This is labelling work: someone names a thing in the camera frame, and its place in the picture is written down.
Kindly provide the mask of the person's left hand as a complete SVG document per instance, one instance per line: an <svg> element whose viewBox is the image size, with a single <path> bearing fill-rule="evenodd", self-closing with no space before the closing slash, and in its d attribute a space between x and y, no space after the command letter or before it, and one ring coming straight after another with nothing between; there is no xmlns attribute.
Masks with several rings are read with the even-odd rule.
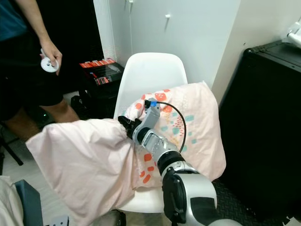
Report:
<svg viewBox="0 0 301 226"><path fill-rule="evenodd" d="M57 49L56 45L50 40L41 40L41 67L48 73L59 74L60 66L62 64L62 53Z"/></svg>

